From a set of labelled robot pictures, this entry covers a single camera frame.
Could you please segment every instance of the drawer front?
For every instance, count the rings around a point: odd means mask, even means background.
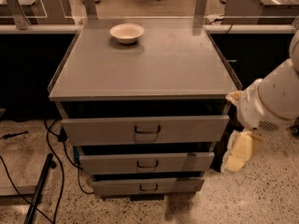
[[[94,194],[101,197],[196,192],[203,184],[204,179],[200,177],[113,180],[92,183]]]
[[[213,152],[99,155],[80,156],[80,163],[90,175],[141,174],[206,171],[213,158]]]
[[[74,146],[220,141],[228,116],[64,119]]]

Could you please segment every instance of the drawer handle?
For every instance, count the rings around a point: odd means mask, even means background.
[[[142,184],[140,184],[139,188],[140,188],[141,191],[156,191],[158,189],[158,184],[156,183],[156,187],[153,188],[153,189],[143,189]]]
[[[137,126],[135,126],[135,133],[140,134],[153,134],[153,133],[159,133],[161,131],[161,126],[159,125],[156,131],[139,131]]]
[[[156,161],[156,163],[153,164],[153,165],[140,165],[139,161],[137,161],[137,167],[138,168],[156,168],[156,167],[158,167],[158,164],[159,164],[159,162]]]

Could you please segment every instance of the white bowl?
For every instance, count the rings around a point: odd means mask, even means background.
[[[110,29],[110,34],[122,44],[132,44],[144,34],[144,28],[133,23],[116,25]]]

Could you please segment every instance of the speckled floor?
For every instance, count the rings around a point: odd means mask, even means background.
[[[70,1],[73,7],[78,6],[75,12],[80,14],[80,1]],[[143,5],[140,0],[102,0],[98,12],[103,16],[120,14],[120,10],[127,16],[164,13],[192,15],[195,0],[183,1],[186,1],[183,4],[185,7],[179,0],[141,0]],[[180,7],[184,7],[184,12],[180,13]],[[209,0],[209,14],[221,14],[222,10],[223,4],[218,0]],[[58,122],[53,130],[57,133],[60,127]],[[0,155],[18,187],[36,185],[46,156],[50,153],[43,120],[0,122],[0,136],[24,131],[29,133],[0,140]],[[64,192],[56,218],[58,224],[299,223],[299,139],[289,131],[265,137],[262,149],[239,173],[206,172],[206,182],[195,195],[173,194],[160,201],[131,202],[129,198],[103,201],[84,194],[78,186],[78,170],[68,162],[63,144],[53,135],[50,135],[50,143],[61,158],[65,172]],[[71,155],[72,148],[69,143],[66,145]],[[80,181],[85,190],[91,190],[89,177],[81,174]],[[60,186],[61,169],[58,166],[50,170],[38,206],[50,219],[53,219]],[[0,189],[6,187],[11,185],[0,163]],[[1,197],[0,223],[23,223],[28,208],[29,205],[18,197]],[[35,223],[49,222],[36,213]]]

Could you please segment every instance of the terrazzo floor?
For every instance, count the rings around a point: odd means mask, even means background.
[[[80,0],[70,0],[74,16],[84,16]],[[191,16],[196,0],[102,0],[99,16]],[[221,14],[224,5],[209,0],[207,14]],[[53,131],[61,128],[57,122]],[[17,187],[35,186],[46,156],[47,130],[43,120],[0,122],[0,137],[7,133],[28,133],[0,140],[0,155]],[[102,200],[83,193],[78,186],[78,169],[64,153],[63,143],[50,134],[50,143],[64,165],[65,181],[57,224],[81,223],[299,223],[299,139],[286,130],[264,138],[261,150],[237,174],[210,170],[201,191],[172,194],[160,201],[132,202],[129,198]],[[66,142],[68,154],[71,145]],[[80,173],[86,191],[91,179]],[[51,169],[38,208],[53,219],[62,184],[59,166]],[[0,163],[0,189],[11,187]],[[19,197],[0,197],[0,223],[23,223],[29,205]],[[36,213],[35,223],[50,223]]]

